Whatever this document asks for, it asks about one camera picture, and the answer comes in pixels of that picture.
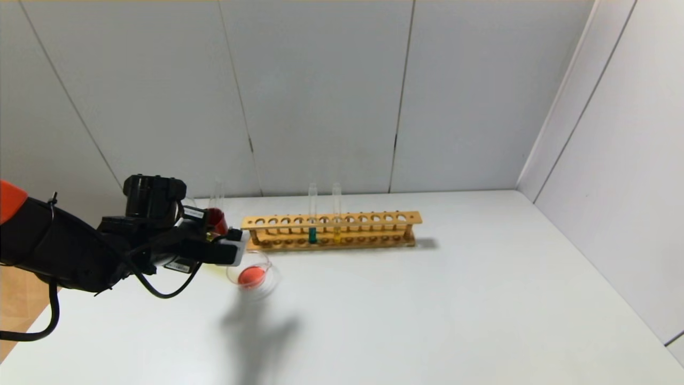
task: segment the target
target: black cable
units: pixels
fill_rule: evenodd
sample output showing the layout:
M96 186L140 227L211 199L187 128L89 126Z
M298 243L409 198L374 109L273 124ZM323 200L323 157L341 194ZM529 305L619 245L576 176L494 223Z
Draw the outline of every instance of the black cable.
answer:
M202 266L202 263L198 262L197 266L195 266L195 269L192 271L192 273L190 273L190 276L187 278L187 280L185 280L185 283L180 288L178 288L178 290L174 291L173 293L163 294L163 293L160 293L159 291L157 291L157 289L155 289L152 286L152 284L150 284L150 282L145 278L144 275L142 275L142 272L136 267L136 265L130 260L130 258L127 258L127 259L125 258L124 261L125 261L126 265L128 266L128 268L133 272L133 274L135 275L137 280L140 281L140 283L143 286L145 286L147 291L152 293L154 296L159 297L159 298L163 298L163 299L173 298L173 297L181 294L181 292L183 290L185 290L187 285L190 284L192 279L195 278L195 274L197 274L197 272L200 270L200 266Z
M18 342L29 342L40 340L41 338L47 337L52 333L57 327L57 322L60 320L60 303L57 300L57 280L51 279L48 284L48 290L50 293L50 311L52 316L50 318L50 323L47 325L45 330L37 333L18 333L18 332L0 332L0 340L8 341L18 341Z
M128 253L126 253L126 255L123 258L124 263L126 264L126 266L128 266L128 268L131 270L131 272L133 272L133 274L135 275L137 280L140 281L140 283L143 286L145 286L147 291L152 293L154 296L156 296L158 298L162 298L162 299L169 299L169 298L173 298L173 297L181 294L181 292L183 290L185 290L187 285L190 284L192 279L195 278L195 274L197 274L197 272L200 270L200 266L202 266L202 263L198 262L197 266L195 266L195 269L192 271L192 273L190 273L190 276L187 278L187 280L185 280L185 283L180 288L178 288L178 290L174 291L173 293L163 294L163 293L160 293L157 289L155 289L154 286L152 286L152 284L150 284L150 282L147 280L147 278L145 278L145 276L142 275L142 272L138 269L138 267L135 265L135 263L133 263L133 261L131 259L131 257L133 257L134 255L140 253L141 251L143 251L145 249L148 249L150 246L151 246L151 243L146 243L144 245L140 245L140 246L136 247L133 250L130 250Z

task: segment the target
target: red liquid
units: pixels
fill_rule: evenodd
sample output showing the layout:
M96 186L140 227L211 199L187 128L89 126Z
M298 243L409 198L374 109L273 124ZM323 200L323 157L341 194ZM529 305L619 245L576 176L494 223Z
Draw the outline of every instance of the red liquid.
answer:
M223 211L219 208L209 208L209 224L214 226L214 232L221 235L228 233L228 225Z
M261 285L266 272L259 266L249 266L237 278L237 283L244 288L255 288Z

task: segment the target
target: wall seam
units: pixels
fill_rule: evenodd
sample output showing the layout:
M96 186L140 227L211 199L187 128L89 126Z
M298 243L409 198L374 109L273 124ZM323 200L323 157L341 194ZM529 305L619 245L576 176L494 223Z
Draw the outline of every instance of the wall seam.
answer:
M606 60L605 65L603 66L603 69L601 70L601 74L598 76L598 80L596 81L596 84L594 85L594 89L592 89L592 92L589 95L587 102L584 104L584 108L582 108L582 112L579 114L579 118L577 119L577 122L575 122L575 126L573 127L573 130L570 131L570 135L568 136L568 139L566 140L565 144L563 144L563 147L561 148L560 152L558 153L558 157L556 157L556 160L553 163L553 166L551 167L549 174L547 175L546 179L544 179L544 183L542 184L542 187L539 189L539 192L537 192L537 195L534 197L534 200L532 201L532 203L537 203L537 200L539 199L542 192L544 191L544 188L547 186L547 182L549 181L549 178L551 178L551 175L553 174L555 167L558 165L558 162L562 158L563 153L565 152L565 149L568 146L568 143L573 138L573 135L575 134L575 130L577 130L577 126L579 126L579 122L581 122L582 118L584 117L584 113L587 111L589 104L591 103L592 99L594 98L594 94L596 93L596 90L599 88L599 84L601 84L601 80L603 80L603 76L604 76L606 70L608 69L610 62L613 60L613 54L615 54L615 51L617 50L618 45L620 45L620 41L622 40L622 35L624 34L624 31L627 28L627 25L629 24L629 19L632 17L632 13L634 12L634 7L637 5L638 2L639 2L639 0L635 0L634 3L632 4L632 7L629 9L629 13L627 14L627 19L625 19L624 25L622 25L622 29L620 30L620 34L618 35L618 39L615 42L613 49L610 51L610 55L608 55L608 60Z
M596 12L601 4L602 0L596 0L594 2L594 6L592 7L591 12L589 13L589 17L587 18L587 23L584 26L584 30L582 31L582 35L580 35L579 40L577 41L577 46L575 47L575 52L573 53L573 57L570 59L570 63L568 64L568 68L565 71L565 75L563 76L563 80L561 81L560 86L558 86L558 91L556 92L555 97L553 98L553 103L551 103L551 107L549 108L549 113L547 114L547 117L544 119L544 123L542 123L542 127L539 130L539 134L537 135L537 139L535 139L534 144L532 145L531 150L529 151L529 156L527 157L527 161L525 162L525 165L523 166L523 169L520 171L520 175L518 175L518 181L516 182L515 189L518 190L520 188L520 183L523 180L523 176L527 172L527 170L530 167L530 163L532 160L535 158L535 155L537 154L537 150L539 148L539 142L541 141L542 137L544 136L544 133L547 131L547 127L549 126L549 121L551 120L551 116L553 115L557 105L558 101L560 100L561 95L565 91L565 88L567 86L568 80L570 76L573 73L573 70L575 69L575 64L577 63L577 57L579 56L579 52L582 50L582 46L584 46L584 40L586 39L587 34L589 33L589 29L591 28L592 23L594 22L594 17L596 16Z
M392 192L392 178L394 177L394 162L397 157L397 141L399 140L399 124L402 120L402 106L404 104L404 86L406 85L406 71L408 68L408 52L411 49L411 34L413 33L413 16L416 13L416 0L411 4L411 17L408 24L408 38L406 40L406 57L404 58L404 76L402 77L402 90L399 93L399 111L397 112L397 129L394 133L394 148L392 150L392 165L389 170L389 186L387 186L387 193Z
M681 332L679 332L679 334L677 334L676 336L670 338L670 340L668 340L668 341L665 343L665 347L668 347L668 346L672 345L672 343L673 343L674 341L680 339L682 336L684 336L684 330L682 330Z
M245 105L242 101L242 91L240 91L240 83L237 81L237 68L235 68L235 62L233 60L233 53L231 52L231 44L228 40L228 28L226 27L226 19L223 17L223 8L221 7L222 0L216 0L218 4L218 13L221 16L221 25L223 26L223 35L226 38L226 48L228 49L228 57L231 60L231 69L233 70L233 79L235 80L235 87L237 88L237 97L240 100L240 108L242 110L242 119L245 122L245 132L247 133L247 141L250 145L250 150L252 152L252 163L254 164L254 173L256 174L256 183L259 185L259 194L263 197L263 188L261 187L261 178L259 177L259 168L257 167L257 157L254 154L254 145L252 142L252 137L250 136L250 129L247 124L247 114L245 113Z
M60 83L60 86L62 87L64 94L66 95L66 98L69 100L69 103L71 104L74 111L76 112L76 115L78 116L79 120L81 121L81 124L83 125L83 128L85 129L85 132L88 133L88 136L90 137L90 140L92 141L92 144L97 149L97 152L100 153L100 157L102 157L102 160L105 162L105 165L109 169L111 176L114 177L114 181L119 186L119 189L123 188L121 182L119 182L119 179L116 177L116 174L114 173L113 168L111 167L111 165L107 161L105 154L102 152L102 149L100 149L100 146L95 141L95 137L92 135L92 132L90 132L90 129L88 128L86 121L83 119L81 112L76 107L76 103L74 103L74 99L71 97L71 95L69 94L69 91L66 89L66 85L64 84L62 77L60 77L60 74L57 72L57 67L55 67L55 64L52 61L52 59L50 58L50 55L48 54L47 49L45 48L45 45L43 44L42 40L40 39L40 36L38 35L38 30L36 30L36 27L34 26L34 22L31 21L31 18L29 17L29 12L24 7L23 0L19 0L19 6L21 7L21 11L24 13L24 16L26 16L26 20L29 22L29 25L31 26L31 31L33 31L34 36L36 37L36 40L38 41L38 45L40 45L40 50L45 55L45 58L47 59L48 64L50 64L50 68L52 69L52 72L57 77L57 80Z

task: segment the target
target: white wall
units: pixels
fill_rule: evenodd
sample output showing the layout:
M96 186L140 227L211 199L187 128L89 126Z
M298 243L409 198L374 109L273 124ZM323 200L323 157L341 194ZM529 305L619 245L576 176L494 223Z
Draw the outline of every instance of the white wall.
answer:
M309 182L323 193L333 182L347 193L512 188L591 4L25 7L118 181L173 176L207 196L215 177L227 195L306 194Z
M570 138L627 23L636 0L596 0L563 84L532 149L517 189L532 202Z
M17 2L0 2L0 177L97 226L125 197Z
M536 202L663 342L684 329L683 21L637 2Z
M593 1L418 1L392 191L514 188Z
M215 1L25 3L85 124L123 183L182 179L208 196L259 195Z
M386 193L411 2L221 5L263 192Z
M684 338L680 337L678 340L674 341L670 346L668 346L668 349L684 367Z

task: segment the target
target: glass test tube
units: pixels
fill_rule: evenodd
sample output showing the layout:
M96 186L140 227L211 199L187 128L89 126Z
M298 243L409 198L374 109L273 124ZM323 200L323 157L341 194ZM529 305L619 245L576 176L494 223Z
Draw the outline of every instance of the glass test tube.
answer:
M316 222L316 197L318 196L318 188L316 183L308 185L308 221L309 223ZM308 229L308 242L316 243L316 227Z
M339 227L342 222L342 187L339 183L332 185L332 221L336 225L333 232L333 241L335 243L342 242L342 230Z

